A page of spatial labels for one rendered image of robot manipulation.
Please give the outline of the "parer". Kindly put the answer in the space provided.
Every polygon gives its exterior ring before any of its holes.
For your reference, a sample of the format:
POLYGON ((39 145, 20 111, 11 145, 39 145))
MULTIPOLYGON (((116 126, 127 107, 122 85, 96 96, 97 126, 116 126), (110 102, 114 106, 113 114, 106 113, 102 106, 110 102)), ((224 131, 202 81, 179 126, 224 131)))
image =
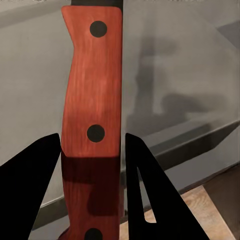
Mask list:
POLYGON ((123 4, 61 8, 74 53, 60 143, 70 227, 58 240, 120 240, 123 4))

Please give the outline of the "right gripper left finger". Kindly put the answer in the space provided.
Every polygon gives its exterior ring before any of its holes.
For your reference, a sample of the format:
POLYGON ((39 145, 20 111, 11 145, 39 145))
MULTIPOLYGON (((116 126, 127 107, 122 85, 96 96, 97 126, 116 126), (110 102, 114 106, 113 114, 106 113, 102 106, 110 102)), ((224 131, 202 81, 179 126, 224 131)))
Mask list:
POLYGON ((0 166, 0 240, 28 240, 61 154, 58 133, 0 166))

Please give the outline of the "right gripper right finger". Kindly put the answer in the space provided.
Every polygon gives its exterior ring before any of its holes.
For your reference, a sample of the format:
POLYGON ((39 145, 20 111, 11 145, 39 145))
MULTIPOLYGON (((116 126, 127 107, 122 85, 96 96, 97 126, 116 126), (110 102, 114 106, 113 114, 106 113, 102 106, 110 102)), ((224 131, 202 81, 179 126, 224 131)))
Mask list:
POLYGON ((144 141, 125 134, 129 240, 210 240, 144 141), (139 168, 156 223, 145 220, 139 168))

